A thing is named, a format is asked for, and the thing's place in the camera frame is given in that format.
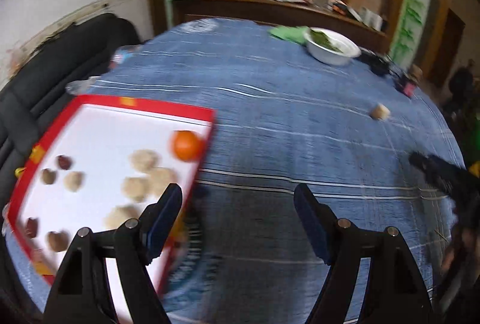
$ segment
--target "green cloth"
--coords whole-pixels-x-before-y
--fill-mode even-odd
[[[306,40],[305,37],[303,37],[303,33],[306,30],[308,30],[307,26],[298,26],[295,28],[288,26],[277,26],[276,28],[271,28],[269,33],[273,35],[273,37],[291,41],[296,44],[305,45]]]

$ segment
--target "doorway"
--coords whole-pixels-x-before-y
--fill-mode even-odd
[[[445,28],[443,29],[442,42],[428,75],[428,80],[439,89],[443,87],[453,66],[464,28],[465,22],[452,9],[449,9]]]

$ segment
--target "cork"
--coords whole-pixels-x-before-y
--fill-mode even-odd
[[[388,110],[384,105],[379,103],[375,109],[370,112],[370,117],[373,119],[386,120],[390,116],[390,110]]]

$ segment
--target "orange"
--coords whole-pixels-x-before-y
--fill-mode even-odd
[[[172,152],[183,162],[192,162],[200,157],[202,139],[191,130],[176,130],[172,138]]]

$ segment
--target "green wall decoration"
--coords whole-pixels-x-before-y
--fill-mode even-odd
[[[390,45],[390,57],[407,69],[417,51],[428,14],[430,0],[403,0],[397,29]]]

